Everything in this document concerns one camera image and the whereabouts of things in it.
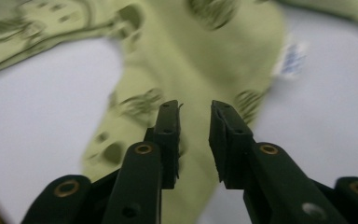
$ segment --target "white tag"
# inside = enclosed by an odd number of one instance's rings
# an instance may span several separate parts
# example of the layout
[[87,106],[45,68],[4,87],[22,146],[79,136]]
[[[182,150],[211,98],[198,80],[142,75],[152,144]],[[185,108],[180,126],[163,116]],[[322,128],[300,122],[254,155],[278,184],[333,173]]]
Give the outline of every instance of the white tag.
[[272,75],[284,79],[299,78],[304,67],[308,47],[308,43],[293,41],[293,38],[288,36]]

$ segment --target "cartoon print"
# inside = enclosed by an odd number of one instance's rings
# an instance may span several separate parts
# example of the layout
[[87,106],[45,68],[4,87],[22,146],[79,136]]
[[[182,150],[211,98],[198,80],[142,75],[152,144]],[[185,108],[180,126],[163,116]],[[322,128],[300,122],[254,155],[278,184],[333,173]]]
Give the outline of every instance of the cartoon print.
[[187,0],[190,11],[207,30],[216,30],[234,17],[238,0]]
[[256,91],[243,91],[234,99],[234,105],[238,108],[238,113],[241,115],[245,123],[250,123],[255,119],[256,109],[259,107],[264,98],[265,93]]

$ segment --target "green fabric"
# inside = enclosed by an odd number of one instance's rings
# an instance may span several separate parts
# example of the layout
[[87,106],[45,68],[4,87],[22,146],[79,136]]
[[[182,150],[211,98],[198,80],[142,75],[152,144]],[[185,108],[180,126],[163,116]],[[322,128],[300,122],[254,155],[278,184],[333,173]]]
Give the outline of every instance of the green fabric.
[[22,2],[0,0],[0,70],[64,41],[110,35],[131,46],[140,25],[127,21],[133,8],[111,10],[104,1]]
[[358,21],[358,0],[280,0],[289,5],[307,7]]

